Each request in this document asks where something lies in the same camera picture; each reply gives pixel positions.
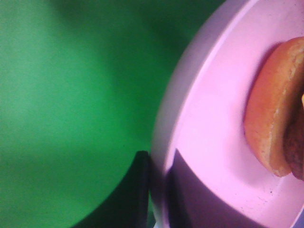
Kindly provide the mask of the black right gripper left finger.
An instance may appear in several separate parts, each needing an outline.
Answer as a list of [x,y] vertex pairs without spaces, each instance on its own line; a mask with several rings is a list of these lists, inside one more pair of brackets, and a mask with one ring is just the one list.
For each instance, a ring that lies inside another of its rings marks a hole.
[[147,227],[149,169],[148,152],[137,152],[130,168],[114,191],[93,212],[75,224],[75,227]]

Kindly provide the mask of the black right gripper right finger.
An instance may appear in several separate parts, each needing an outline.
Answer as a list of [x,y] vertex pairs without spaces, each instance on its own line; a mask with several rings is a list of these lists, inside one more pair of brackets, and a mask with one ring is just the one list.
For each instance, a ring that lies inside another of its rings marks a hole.
[[168,173],[167,202],[171,228],[238,226],[238,213],[198,179],[178,150]]

